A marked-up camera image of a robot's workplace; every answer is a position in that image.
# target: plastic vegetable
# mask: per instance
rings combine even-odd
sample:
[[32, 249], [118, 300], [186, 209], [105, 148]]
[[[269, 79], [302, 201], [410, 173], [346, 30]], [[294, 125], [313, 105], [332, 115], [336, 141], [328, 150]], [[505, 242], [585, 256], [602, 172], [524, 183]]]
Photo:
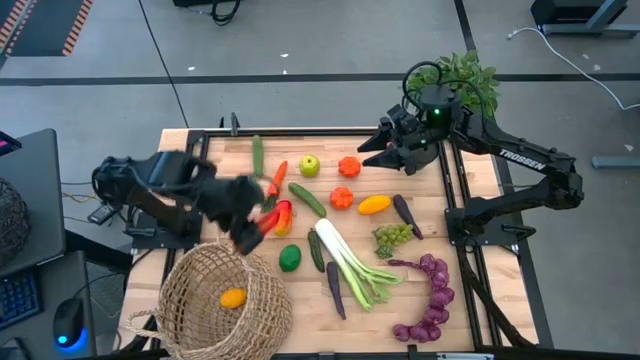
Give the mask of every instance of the plastic vegetable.
[[445, 309], [445, 306], [450, 304], [455, 297], [455, 292], [447, 287], [449, 283], [447, 263], [442, 259], [435, 259], [431, 254], [426, 254], [420, 258], [419, 264], [396, 259], [389, 260], [388, 264], [422, 270], [431, 279], [431, 299], [422, 320], [414, 326], [395, 325], [393, 334], [396, 339], [407, 341], [411, 338], [418, 342], [438, 340], [442, 335], [438, 325], [444, 324], [449, 320], [449, 312]]
[[313, 155], [305, 155], [300, 159], [300, 173], [304, 177], [315, 177], [320, 172], [320, 160]]
[[276, 175], [273, 177], [273, 182], [269, 185], [267, 189], [267, 200], [262, 204], [262, 211], [270, 211], [276, 203], [278, 196], [280, 196], [280, 189], [282, 188], [282, 181], [284, 180], [284, 176], [287, 174], [287, 161], [283, 161], [278, 170], [276, 171]]
[[262, 138], [260, 135], [253, 135], [253, 173], [256, 176], [263, 175], [264, 168], [264, 149], [262, 146]]
[[322, 258], [322, 249], [320, 248], [320, 236], [315, 230], [309, 230], [307, 234], [307, 240], [309, 240], [309, 250], [311, 251], [311, 258], [316, 269], [320, 272], [324, 272], [324, 259]]
[[302, 252], [297, 245], [287, 245], [280, 252], [280, 269], [283, 272], [291, 272], [298, 268]]
[[413, 226], [413, 235], [415, 235], [420, 240], [424, 239], [424, 236], [422, 236], [422, 231], [420, 231], [420, 228], [418, 228], [418, 224], [416, 224], [415, 220], [413, 220], [413, 215], [411, 215], [411, 211], [409, 211], [409, 205], [404, 200], [402, 195], [398, 194], [393, 196], [393, 207], [396, 209], [398, 215], [400, 215], [405, 224]]
[[[360, 262], [329, 220], [318, 220], [315, 229], [364, 310], [369, 311], [375, 303], [386, 302], [391, 297], [386, 285], [396, 285], [403, 281], [394, 274], [372, 269]], [[373, 295], [363, 281], [371, 286]]]
[[375, 251], [380, 259], [388, 259], [393, 256], [394, 246], [399, 246], [411, 240], [411, 225], [398, 224], [381, 226], [373, 231], [373, 236], [378, 242]]
[[339, 186], [331, 192], [329, 202], [334, 209], [348, 209], [353, 204], [353, 193], [348, 188]]
[[386, 209], [391, 205], [391, 198], [386, 195], [376, 195], [366, 198], [358, 205], [358, 212], [363, 215], [371, 215]]
[[274, 226], [278, 223], [280, 219], [280, 210], [275, 209], [265, 214], [257, 221], [258, 231], [262, 235], [266, 235]]
[[335, 261], [329, 261], [327, 264], [327, 277], [329, 279], [329, 288], [331, 289], [331, 295], [333, 295], [333, 302], [336, 304], [336, 310], [342, 318], [347, 320], [347, 315], [344, 312], [344, 305], [342, 304], [342, 297], [340, 297], [340, 280], [338, 279], [338, 264]]
[[313, 196], [307, 189], [296, 183], [289, 183], [289, 191], [293, 193], [293, 195], [299, 197], [305, 204], [309, 205], [309, 207], [320, 217], [327, 216], [327, 210], [320, 204], [320, 202]]
[[247, 302], [244, 289], [229, 289], [220, 295], [220, 305], [225, 309], [237, 309]]
[[338, 171], [342, 176], [353, 178], [360, 174], [360, 161], [353, 156], [345, 156], [338, 162]]
[[280, 200], [278, 204], [276, 204], [276, 210], [280, 213], [280, 217], [273, 232], [278, 236], [285, 236], [291, 232], [293, 205], [291, 205], [291, 201], [289, 200]]

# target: wicker basket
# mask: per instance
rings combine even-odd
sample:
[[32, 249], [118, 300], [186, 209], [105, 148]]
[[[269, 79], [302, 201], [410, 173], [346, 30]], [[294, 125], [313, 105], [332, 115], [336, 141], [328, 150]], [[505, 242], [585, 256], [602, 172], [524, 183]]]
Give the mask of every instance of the wicker basket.
[[27, 204], [18, 190], [0, 178], [0, 267], [15, 258], [30, 234]]
[[[220, 295], [247, 290], [247, 302], [224, 309]], [[134, 318], [155, 315], [158, 332], [132, 326]], [[178, 359], [269, 359], [289, 335], [291, 300], [271, 266], [220, 244], [201, 245], [176, 264], [160, 291], [157, 310], [131, 315], [127, 328], [158, 338]]]

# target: green leaves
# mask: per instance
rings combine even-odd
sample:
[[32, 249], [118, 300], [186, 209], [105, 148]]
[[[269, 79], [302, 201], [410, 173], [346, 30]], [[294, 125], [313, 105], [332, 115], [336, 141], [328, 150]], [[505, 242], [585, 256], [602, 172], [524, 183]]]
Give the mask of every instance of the green leaves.
[[[495, 67], [483, 69], [480, 66], [477, 50], [471, 50], [463, 56], [456, 53], [453, 53], [451, 57], [440, 56], [436, 63], [442, 67], [442, 81], [467, 80], [475, 84], [482, 92], [482, 99], [485, 102], [485, 116], [493, 117], [498, 108], [499, 96], [494, 88], [500, 85], [500, 82], [493, 78], [496, 74]], [[417, 99], [423, 87], [435, 84], [437, 80], [437, 70], [433, 67], [424, 67], [409, 77], [409, 93], [414, 99]], [[463, 105], [474, 112], [481, 111], [480, 97], [472, 88], [464, 84], [451, 84], [450, 86], [460, 92]]]

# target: basket handle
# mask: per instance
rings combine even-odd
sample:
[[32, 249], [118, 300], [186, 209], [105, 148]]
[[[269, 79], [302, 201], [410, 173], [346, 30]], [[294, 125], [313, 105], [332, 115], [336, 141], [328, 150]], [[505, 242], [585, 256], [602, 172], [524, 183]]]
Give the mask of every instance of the basket handle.
[[160, 341], [163, 342], [167, 342], [167, 338], [164, 336], [164, 334], [158, 332], [158, 331], [149, 331], [149, 330], [143, 330], [143, 329], [138, 329], [137, 327], [133, 326], [133, 319], [139, 318], [139, 317], [143, 317], [143, 316], [149, 316], [149, 315], [153, 315], [156, 317], [156, 321], [158, 321], [158, 310], [144, 310], [144, 311], [138, 311], [136, 313], [133, 313], [129, 316], [129, 318], [127, 319], [127, 322], [125, 324], [125, 327], [127, 328], [127, 330], [131, 331], [132, 333], [136, 334], [136, 335], [140, 335], [140, 336], [146, 336], [148, 338], [155, 338], [158, 339]]

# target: keyboard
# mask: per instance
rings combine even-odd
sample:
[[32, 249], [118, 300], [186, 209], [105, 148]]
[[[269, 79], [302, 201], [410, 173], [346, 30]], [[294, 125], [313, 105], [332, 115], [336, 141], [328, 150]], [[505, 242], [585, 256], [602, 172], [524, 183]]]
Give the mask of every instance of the keyboard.
[[33, 270], [0, 278], [0, 329], [42, 311]]

